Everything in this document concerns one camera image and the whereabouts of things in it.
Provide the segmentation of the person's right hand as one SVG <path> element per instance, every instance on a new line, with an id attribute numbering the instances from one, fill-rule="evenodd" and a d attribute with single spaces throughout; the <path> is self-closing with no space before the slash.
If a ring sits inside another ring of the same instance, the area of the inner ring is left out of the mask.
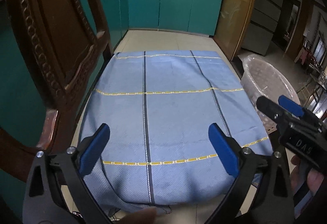
<path id="1" fill-rule="evenodd" d="M 301 178 L 300 178 L 300 165 L 303 164 L 301 159 L 294 155 L 290 161 L 294 165 L 294 169 L 290 174 L 290 183 L 293 192 L 300 186 Z M 307 186 L 310 190 L 310 193 L 315 196 L 320 185 L 324 180 L 324 175 L 320 172 L 316 171 L 315 169 L 311 169 L 307 174 Z"/>

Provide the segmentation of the person's left hand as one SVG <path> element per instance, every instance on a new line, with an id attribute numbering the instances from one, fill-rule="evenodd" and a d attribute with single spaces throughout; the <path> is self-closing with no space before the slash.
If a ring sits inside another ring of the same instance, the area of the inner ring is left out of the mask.
<path id="1" fill-rule="evenodd" d="M 157 216 L 155 207 L 148 207 L 118 220 L 117 224 L 153 224 Z"/>

